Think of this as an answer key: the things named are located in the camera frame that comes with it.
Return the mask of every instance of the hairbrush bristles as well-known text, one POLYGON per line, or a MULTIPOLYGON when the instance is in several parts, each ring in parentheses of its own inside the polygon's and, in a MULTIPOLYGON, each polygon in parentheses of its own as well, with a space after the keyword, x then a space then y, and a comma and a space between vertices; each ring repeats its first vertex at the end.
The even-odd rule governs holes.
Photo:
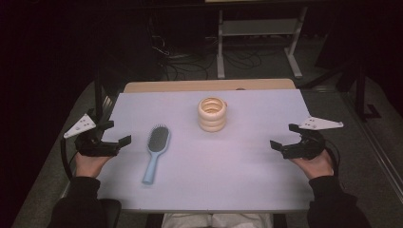
POLYGON ((148 149, 151 152, 163 151, 166 147, 166 143, 169 136, 169 130, 165 125, 156 125, 150 134, 148 139, 148 149))

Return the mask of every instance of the hairbrush handle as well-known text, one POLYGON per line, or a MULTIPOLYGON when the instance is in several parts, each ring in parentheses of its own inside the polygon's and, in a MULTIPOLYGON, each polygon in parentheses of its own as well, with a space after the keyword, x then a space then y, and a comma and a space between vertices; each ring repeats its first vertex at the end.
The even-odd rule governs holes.
POLYGON ((147 170, 145 171, 145 174, 143 177, 143 183, 152 184, 154 182, 154 174, 155 174, 155 169, 157 167, 158 156, 159 156, 159 154, 151 153, 151 160, 148 164, 147 170))

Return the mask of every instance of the white table surface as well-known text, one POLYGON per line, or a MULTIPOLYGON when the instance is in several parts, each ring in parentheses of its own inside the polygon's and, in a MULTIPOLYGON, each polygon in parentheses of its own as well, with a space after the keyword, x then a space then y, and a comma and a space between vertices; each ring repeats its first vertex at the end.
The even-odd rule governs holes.
POLYGON ((298 143, 288 124, 308 116, 297 89, 122 93, 110 117, 115 126, 103 141, 131 135, 132 143, 104 167, 98 196, 145 212, 307 210, 313 199, 308 179, 269 141, 298 143), (198 126, 198 103, 210 96, 228 103, 227 124, 216 133, 198 126), (171 139, 154 184, 145 185, 147 139, 156 124, 166 124, 171 139))

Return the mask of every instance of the black sleeve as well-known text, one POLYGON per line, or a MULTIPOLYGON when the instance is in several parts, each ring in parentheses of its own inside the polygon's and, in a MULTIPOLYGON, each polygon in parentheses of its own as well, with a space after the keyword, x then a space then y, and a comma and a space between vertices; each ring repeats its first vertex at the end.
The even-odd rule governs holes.
POLYGON ((48 228, 106 227, 105 212, 97 199, 99 187, 100 182, 93 178, 71 179, 67 196, 53 207, 48 228))
POLYGON ((368 228, 365 215, 356 206, 356 197, 341 189, 337 177, 319 177, 309 181, 315 200, 308 211, 310 228, 368 228))

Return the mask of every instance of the white pants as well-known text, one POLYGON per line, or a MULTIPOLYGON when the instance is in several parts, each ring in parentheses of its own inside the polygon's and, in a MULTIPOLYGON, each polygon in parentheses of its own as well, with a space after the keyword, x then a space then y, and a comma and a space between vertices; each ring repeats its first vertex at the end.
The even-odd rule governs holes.
POLYGON ((165 214, 162 228, 273 228, 270 214, 165 214))

